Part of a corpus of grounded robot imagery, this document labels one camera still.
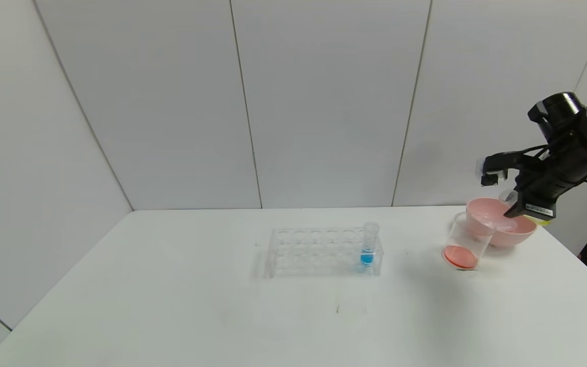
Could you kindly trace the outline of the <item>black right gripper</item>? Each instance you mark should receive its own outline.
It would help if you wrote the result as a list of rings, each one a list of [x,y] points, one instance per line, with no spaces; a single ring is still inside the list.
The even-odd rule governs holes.
[[[587,179],[587,158],[579,154],[564,154],[540,160],[522,155],[515,191],[503,192],[503,215],[521,215],[551,220],[556,218],[557,199]]]

